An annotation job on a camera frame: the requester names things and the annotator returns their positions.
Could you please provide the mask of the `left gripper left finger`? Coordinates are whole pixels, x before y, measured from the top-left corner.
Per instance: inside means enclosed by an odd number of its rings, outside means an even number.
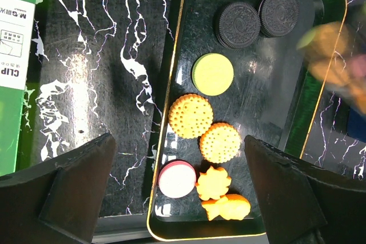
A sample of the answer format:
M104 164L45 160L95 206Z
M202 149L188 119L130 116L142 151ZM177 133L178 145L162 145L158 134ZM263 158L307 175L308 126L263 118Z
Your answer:
M91 243L115 152L105 133L1 176L1 243Z

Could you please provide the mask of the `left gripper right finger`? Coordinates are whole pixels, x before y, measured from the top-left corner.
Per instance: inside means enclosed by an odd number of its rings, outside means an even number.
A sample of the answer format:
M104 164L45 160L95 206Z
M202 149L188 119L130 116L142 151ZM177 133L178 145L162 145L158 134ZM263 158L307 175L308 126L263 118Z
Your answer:
M365 182L248 135L245 156L270 243L365 243Z

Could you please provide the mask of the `orange dotted round cookie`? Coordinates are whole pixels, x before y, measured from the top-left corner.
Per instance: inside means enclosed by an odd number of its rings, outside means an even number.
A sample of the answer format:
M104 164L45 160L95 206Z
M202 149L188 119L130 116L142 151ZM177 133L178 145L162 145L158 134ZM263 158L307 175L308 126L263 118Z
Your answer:
M202 136L213 123L213 109L209 101L198 94L180 96L168 112L169 125L181 138Z

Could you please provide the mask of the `orange leaf cookie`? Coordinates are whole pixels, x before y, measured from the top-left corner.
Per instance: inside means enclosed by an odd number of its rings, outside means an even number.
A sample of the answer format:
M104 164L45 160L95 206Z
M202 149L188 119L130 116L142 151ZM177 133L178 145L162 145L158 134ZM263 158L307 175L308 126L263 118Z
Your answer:
M318 25L298 41L311 75L365 114L365 35L350 25Z

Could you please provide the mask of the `black sandwich cookie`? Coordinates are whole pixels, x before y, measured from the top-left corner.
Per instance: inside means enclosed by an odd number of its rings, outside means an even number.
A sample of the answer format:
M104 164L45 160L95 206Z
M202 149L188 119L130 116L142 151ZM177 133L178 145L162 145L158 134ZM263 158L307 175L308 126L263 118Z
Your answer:
M263 0L258 9L261 31L267 37L289 34L299 18L297 0Z
M260 33L258 12L247 2L225 5L216 19L216 37L223 46L239 50L253 44Z

